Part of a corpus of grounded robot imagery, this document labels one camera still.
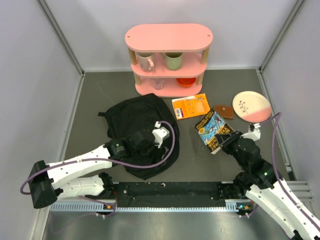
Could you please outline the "black yellow treehouse book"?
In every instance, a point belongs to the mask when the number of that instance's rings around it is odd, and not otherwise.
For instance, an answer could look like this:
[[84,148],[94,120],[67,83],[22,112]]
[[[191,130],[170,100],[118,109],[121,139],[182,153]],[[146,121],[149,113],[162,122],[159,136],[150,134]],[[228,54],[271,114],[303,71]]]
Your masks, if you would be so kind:
[[230,134],[233,128],[212,108],[194,126],[201,140],[211,154],[216,154],[221,148],[216,135]]

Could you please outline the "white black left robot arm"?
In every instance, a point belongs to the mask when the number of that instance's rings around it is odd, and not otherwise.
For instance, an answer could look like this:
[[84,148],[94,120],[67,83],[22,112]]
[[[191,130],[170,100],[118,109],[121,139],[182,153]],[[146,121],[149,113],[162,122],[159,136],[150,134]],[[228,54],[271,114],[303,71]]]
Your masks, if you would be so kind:
[[143,156],[161,148],[170,133],[164,128],[143,129],[123,138],[113,138],[98,148],[68,160],[36,162],[27,185],[34,209],[42,209],[65,198],[82,195],[109,198],[114,191],[106,175],[85,177],[95,171],[123,165],[137,169],[155,168],[157,164],[142,164]]

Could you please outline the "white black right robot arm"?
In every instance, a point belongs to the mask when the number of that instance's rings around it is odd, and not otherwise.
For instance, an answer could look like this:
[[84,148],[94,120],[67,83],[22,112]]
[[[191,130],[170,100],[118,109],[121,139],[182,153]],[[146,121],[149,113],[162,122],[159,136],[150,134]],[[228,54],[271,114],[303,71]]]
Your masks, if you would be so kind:
[[261,207],[291,240],[318,240],[320,221],[280,178],[274,165],[264,160],[260,148],[239,131],[217,134],[221,150],[235,158],[242,169],[233,183],[239,198],[248,198]]

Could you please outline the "black student backpack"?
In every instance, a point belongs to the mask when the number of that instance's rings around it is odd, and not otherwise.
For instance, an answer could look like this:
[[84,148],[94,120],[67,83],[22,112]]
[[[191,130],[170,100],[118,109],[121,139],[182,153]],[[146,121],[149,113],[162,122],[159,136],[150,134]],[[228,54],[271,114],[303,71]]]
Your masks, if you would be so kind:
[[147,180],[167,170],[178,159],[180,153],[178,123],[165,101],[155,94],[150,93],[124,100],[109,108],[106,112],[99,112],[98,116],[105,118],[108,125],[107,136],[111,139],[125,139],[130,134],[136,134],[144,129],[152,131],[157,121],[166,121],[173,128],[174,136],[170,135],[165,139],[160,148],[155,147],[143,153],[137,151],[131,156],[120,158],[121,161],[132,165],[154,165],[168,156],[172,142],[175,140],[172,153],[166,161],[158,166],[146,169],[126,166],[125,170],[128,173]]

